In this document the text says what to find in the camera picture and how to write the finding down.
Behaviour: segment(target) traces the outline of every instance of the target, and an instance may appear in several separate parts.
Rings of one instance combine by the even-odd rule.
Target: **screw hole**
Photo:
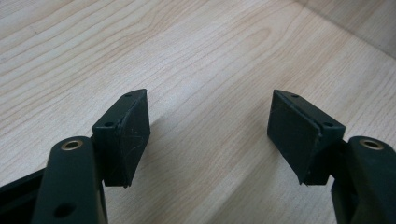
[[[55,211],[53,212],[53,215],[57,218],[63,218],[63,217],[68,217],[70,216],[74,211],[76,210],[76,206],[73,205],[72,203],[62,203],[59,205]]]
[[[81,146],[82,146],[82,141],[81,140],[71,140],[71,141],[68,141],[68,142],[64,143],[61,146],[61,149],[67,151],[67,150],[77,149],[77,148],[79,148]]]
[[[378,143],[376,141],[373,141],[373,140],[361,139],[360,143],[364,147],[368,147],[368,148],[373,149],[373,150],[382,150],[382,149],[384,149],[384,146],[382,146],[380,143]]]
[[[113,126],[113,124],[114,124],[113,122],[108,122],[108,123],[105,124],[105,126],[106,127],[111,127],[111,126]]]
[[[330,122],[324,122],[323,123],[324,125],[326,125],[327,127],[332,127],[332,126],[334,126],[332,123],[330,123]]]

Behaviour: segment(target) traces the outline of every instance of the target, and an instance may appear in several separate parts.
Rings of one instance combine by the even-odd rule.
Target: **wooden table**
[[[330,187],[299,186],[266,135],[274,89],[396,147],[391,0],[1,1],[0,185],[125,92],[151,136],[110,223],[334,223]]]

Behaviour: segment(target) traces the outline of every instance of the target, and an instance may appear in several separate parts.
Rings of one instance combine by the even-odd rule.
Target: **wooden board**
[[[152,134],[132,186],[106,189],[110,223],[334,223],[332,180],[299,186],[266,127],[280,89],[396,147],[396,5],[342,2],[1,1],[0,185],[146,88]]]

